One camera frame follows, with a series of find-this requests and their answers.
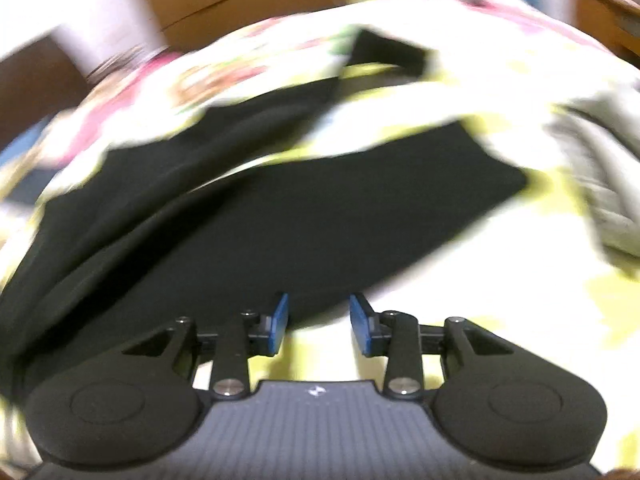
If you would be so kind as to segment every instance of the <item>metal screw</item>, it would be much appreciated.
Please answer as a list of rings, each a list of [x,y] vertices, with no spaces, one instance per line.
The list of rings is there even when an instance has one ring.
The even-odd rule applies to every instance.
[[[385,310],[384,312],[381,313],[381,316],[395,317],[398,314],[402,314],[402,312],[398,310]]]
[[[389,381],[389,389],[395,394],[409,395],[420,389],[420,383],[411,377],[396,377]]]
[[[213,385],[213,391],[225,397],[231,397],[244,392],[244,384],[238,379],[221,379]]]
[[[240,316],[245,323],[252,323],[260,319],[260,315],[254,310],[245,310],[244,312],[240,313]]]

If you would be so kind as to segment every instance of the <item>floral blanket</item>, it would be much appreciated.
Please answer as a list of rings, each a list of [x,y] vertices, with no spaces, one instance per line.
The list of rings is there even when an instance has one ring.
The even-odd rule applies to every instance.
[[[366,291],[372,306],[429,324],[467,317],[580,375],[609,410],[594,465],[640,466],[638,262],[599,245],[568,161],[545,133],[556,105],[612,84],[635,84],[640,73],[521,0],[373,0],[273,18],[200,51],[113,75],[77,109],[59,114],[32,150],[0,168],[0,279],[11,278],[47,200],[82,186],[107,150],[179,135],[204,107],[329,76],[363,25],[435,50],[435,74],[351,95],[295,147],[248,165],[364,150],[463,117],[479,144],[524,168],[531,184],[455,240]],[[383,69],[361,66],[353,73]],[[10,191],[43,166],[58,171],[34,203],[12,204]],[[253,381],[380,381],[384,363],[358,354],[342,305],[287,335],[276,358],[254,358],[250,368]],[[206,371],[203,365],[196,386],[204,387]],[[425,374],[429,386],[442,382],[431,357],[425,357]],[[34,463],[20,416],[6,412],[5,419],[4,455]]]

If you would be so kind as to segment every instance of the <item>gray fabric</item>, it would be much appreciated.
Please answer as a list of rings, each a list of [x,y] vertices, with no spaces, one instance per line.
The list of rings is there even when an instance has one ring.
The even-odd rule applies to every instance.
[[[373,382],[267,381],[213,406],[198,431],[155,462],[112,472],[46,464],[30,480],[588,480],[588,464],[554,472],[499,470],[467,457],[414,402]]]
[[[603,245],[640,256],[640,94],[617,86],[573,102],[549,131],[569,159]]]

